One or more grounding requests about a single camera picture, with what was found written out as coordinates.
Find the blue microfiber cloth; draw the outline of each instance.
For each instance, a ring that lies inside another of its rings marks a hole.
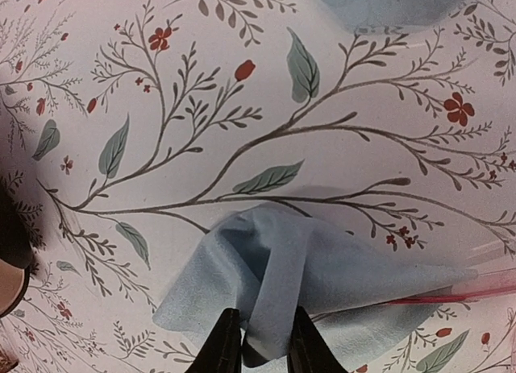
[[[345,27],[431,27],[465,0],[320,0]]]
[[[242,356],[258,367],[287,354],[301,305],[349,371],[395,346],[436,305],[376,305],[474,278],[472,270],[403,265],[316,218],[257,207],[207,234],[154,315],[200,347],[225,308],[240,310]],[[265,371],[285,371],[278,362]]]

